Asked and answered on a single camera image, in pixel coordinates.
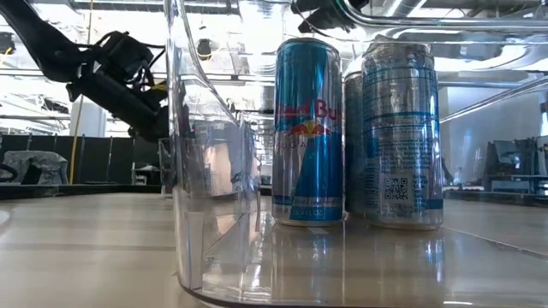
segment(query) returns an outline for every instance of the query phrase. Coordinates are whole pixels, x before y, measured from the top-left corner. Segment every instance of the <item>clear plastic bin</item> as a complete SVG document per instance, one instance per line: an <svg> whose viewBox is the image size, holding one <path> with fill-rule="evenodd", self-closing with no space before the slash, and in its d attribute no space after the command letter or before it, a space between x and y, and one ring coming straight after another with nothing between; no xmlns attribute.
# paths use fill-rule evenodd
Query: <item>clear plastic bin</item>
<svg viewBox="0 0 548 308"><path fill-rule="evenodd" d="M158 140L158 161L160 167L160 180L162 183L162 198L172 198L173 180L175 178L175 170L173 170L174 158L170 153L171 143L169 138L161 138Z"/></svg>
<svg viewBox="0 0 548 308"><path fill-rule="evenodd" d="M281 226L270 197L259 194L271 151L256 120L271 117L236 116L219 93L224 82L240 85L242 96L273 86L277 47L302 36L310 13L292 13L290 2L228 1L200 6L204 14L227 9L205 18L188 13L195 2L165 3L178 278L189 293L220 306L548 305L548 210L521 206L544 204L548 182L544 5L493 1L485 2L498 8L493 15L447 8L445 16L409 18L367 7L357 15L337 0L330 8L353 26L310 34L340 48L343 74L360 70L361 53L382 37L432 45L449 175L445 223L406 232L359 218L333 228ZM201 39L216 44L211 54L197 52Z"/></svg>

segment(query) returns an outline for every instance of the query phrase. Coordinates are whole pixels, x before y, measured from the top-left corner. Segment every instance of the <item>red bull can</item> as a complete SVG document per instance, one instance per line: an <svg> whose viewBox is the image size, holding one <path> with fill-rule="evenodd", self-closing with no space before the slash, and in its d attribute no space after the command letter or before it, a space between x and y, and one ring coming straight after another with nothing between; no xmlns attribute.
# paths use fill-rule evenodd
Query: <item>red bull can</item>
<svg viewBox="0 0 548 308"><path fill-rule="evenodd" d="M361 210L387 228L438 228L444 221L443 177L430 46L372 44L363 55L362 79Z"/></svg>
<svg viewBox="0 0 548 308"><path fill-rule="evenodd" d="M343 98L337 50L294 38L277 51L272 215L320 227L343 218Z"/></svg>

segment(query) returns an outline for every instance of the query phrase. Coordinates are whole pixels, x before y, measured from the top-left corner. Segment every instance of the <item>glossy tabletop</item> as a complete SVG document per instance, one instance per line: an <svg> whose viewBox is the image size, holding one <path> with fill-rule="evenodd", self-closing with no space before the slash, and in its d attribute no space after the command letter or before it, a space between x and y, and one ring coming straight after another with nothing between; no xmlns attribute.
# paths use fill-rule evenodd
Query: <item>glossy tabletop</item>
<svg viewBox="0 0 548 308"><path fill-rule="evenodd" d="M171 203L1 202L0 306L202 307L177 283ZM195 294L231 306L548 306L548 209L446 200L444 228L413 233L256 218L205 252Z"/></svg>

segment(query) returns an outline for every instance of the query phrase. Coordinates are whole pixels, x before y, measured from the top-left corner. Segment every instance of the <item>qr code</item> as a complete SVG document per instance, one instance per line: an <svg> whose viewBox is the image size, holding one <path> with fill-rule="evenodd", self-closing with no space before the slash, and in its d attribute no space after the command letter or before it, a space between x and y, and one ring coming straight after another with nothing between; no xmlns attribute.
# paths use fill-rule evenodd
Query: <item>qr code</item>
<svg viewBox="0 0 548 308"><path fill-rule="evenodd" d="M404 177L384 178L385 200L408 200L408 179Z"/></svg>

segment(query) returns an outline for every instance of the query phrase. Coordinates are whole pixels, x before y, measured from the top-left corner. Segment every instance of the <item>robotic arm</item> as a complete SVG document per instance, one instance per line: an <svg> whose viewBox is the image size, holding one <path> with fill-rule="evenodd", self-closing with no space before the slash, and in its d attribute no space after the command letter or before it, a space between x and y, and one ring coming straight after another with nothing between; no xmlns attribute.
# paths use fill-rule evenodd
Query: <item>robotic arm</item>
<svg viewBox="0 0 548 308"><path fill-rule="evenodd" d="M129 124L130 134L153 142L168 137L168 109L159 104L167 98L166 83L154 84L150 67L158 57L150 45L119 32L94 45L76 44L42 21L25 0L0 0L0 14L44 76L67 83L71 102L84 95Z"/></svg>

